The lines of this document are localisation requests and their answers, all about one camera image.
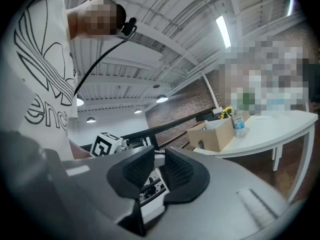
person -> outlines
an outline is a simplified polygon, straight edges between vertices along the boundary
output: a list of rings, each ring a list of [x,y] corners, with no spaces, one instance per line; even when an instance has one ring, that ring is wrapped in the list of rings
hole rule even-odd
[[[64,0],[27,0],[12,18],[0,49],[1,62],[34,96],[20,134],[55,150],[62,161],[91,157],[68,138],[69,119],[78,117],[70,41],[116,35],[125,20],[124,8],[112,0],[86,0],[72,9],[65,8]]]

brick wall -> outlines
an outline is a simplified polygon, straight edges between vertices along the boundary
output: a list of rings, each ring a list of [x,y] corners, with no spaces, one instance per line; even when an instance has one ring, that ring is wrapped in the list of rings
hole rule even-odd
[[[307,23],[299,23],[279,33],[277,36],[286,40],[295,41],[302,47],[308,49],[308,57],[310,59],[314,59],[314,61],[319,60],[318,48],[320,46],[318,45],[313,32],[307,25]],[[219,106],[227,106],[228,104],[225,104],[224,100],[219,95],[218,71],[214,70],[208,73],[206,76],[210,82],[210,85],[212,86]],[[176,99],[161,103],[146,112],[145,116],[149,128],[172,122],[174,120],[189,116],[191,114],[214,106],[213,100],[203,78],[194,81],[184,89],[180,90],[177,93],[177,97],[178,98]],[[194,119],[157,134],[156,139],[158,141],[158,144],[161,145],[162,143],[170,140],[176,135],[191,128],[195,124],[196,121]],[[185,135],[180,139],[174,141],[171,145],[180,147],[187,141],[188,136]]]

headset microphone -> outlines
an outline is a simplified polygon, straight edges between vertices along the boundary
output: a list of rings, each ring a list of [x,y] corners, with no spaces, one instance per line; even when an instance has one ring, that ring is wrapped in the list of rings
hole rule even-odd
[[[124,26],[123,26],[123,29],[122,29],[122,33],[125,35],[125,36],[129,36],[132,29],[134,28],[134,26],[136,25],[137,23],[137,19],[136,18],[131,18],[129,20],[129,22],[126,22],[124,23]]]

white pillar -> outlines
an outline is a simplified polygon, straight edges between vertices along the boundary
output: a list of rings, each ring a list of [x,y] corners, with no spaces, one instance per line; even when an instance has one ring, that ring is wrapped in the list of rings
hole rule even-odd
[[[213,99],[213,103],[214,103],[214,105],[215,105],[215,108],[218,109],[218,108],[219,108],[219,105],[218,105],[216,96],[215,96],[215,94],[214,94],[214,91],[212,90],[211,85],[210,85],[210,83],[209,83],[209,81],[208,81],[205,73],[203,73],[203,72],[201,71],[201,74],[202,74],[202,76],[203,76],[203,79],[204,79],[206,85],[208,86],[208,89],[209,89],[210,94],[211,94],[211,96],[212,96],[212,99]]]
[[[307,101],[304,103],[304,107],[305,107],[305,111],[306,111],[306,112],[310,112],[310,111],[309,111],[309,100],[307,100]]]

wooden floor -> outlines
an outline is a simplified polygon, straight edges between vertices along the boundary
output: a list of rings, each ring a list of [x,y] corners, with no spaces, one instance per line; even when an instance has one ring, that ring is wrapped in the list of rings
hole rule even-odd
[[[274,186],[284,197],[290,191],[298,171],[304,138],[300,137],[283,146],[282,158],[279,160],[277,171],[272,171],[272,151],[268,150],[254,155],[228,158],[261,179]],[[293,201],[306,198],[310,193],[320,173],[320,122],[315,123],[314,144],[311,161],[302,185]]]

